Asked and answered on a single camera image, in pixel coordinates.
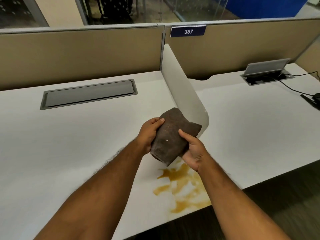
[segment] right arm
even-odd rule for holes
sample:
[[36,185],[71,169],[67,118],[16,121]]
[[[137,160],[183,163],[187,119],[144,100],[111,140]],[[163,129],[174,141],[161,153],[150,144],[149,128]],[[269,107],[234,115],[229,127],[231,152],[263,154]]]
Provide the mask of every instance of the right arm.
[[198,138],[181,129],[179,134],[189,142],[182,159],[199,173],[227,240],[290,240],[229,178]]

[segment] left arm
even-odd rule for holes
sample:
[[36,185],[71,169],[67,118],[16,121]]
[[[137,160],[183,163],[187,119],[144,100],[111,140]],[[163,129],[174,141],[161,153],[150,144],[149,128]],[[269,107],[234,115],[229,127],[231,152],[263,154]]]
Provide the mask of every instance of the left arm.
[[35,240],[111,239],[141,159],[163,123],[159,118],[145,122],[133,141],[67,198]]

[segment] desk number plate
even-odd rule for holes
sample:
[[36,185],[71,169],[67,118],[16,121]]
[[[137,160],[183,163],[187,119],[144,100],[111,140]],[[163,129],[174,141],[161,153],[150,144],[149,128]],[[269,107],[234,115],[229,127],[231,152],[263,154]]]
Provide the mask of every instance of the desk number plate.
[[202,36],[205,31],[206,25],[172,27],[170,37]]

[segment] left hand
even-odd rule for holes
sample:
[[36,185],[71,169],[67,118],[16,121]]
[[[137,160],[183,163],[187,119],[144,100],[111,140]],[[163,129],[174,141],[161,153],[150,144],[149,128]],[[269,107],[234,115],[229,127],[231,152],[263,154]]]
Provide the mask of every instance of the left hand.
[[163,125],[164,122],[164,118],[161,120],[159,118],[152,118],[141,126],[140,132],[135,138],[135,141],[142,147],[144,155],[150,152],[151,142],[157,134],[157,129]]

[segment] desk surface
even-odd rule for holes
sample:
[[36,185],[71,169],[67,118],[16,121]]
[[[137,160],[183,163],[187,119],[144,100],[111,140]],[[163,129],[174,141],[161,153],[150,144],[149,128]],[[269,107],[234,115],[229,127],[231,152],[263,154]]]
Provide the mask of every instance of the desk surface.
[[[295,64],[286,69],[306,73]],[[250,87],[240,74],[191,80],[210,118],[200,139],[233,180],[245,188],[318,160],[320,112],[278,82]],[[126,79],[135,79],[138,95],[39,110],[43,91]],[[310,75],[285,82],[320,92]],[[0,101],[0,232],[5,239],[34,238],[143,122],[175,106],[161,72],[2,91]],[[143,157],[114,240],[210,204],[199,176],[185,164],[176,160],[165,171],[172,181],[157,179],[164,169],[150,154]]]

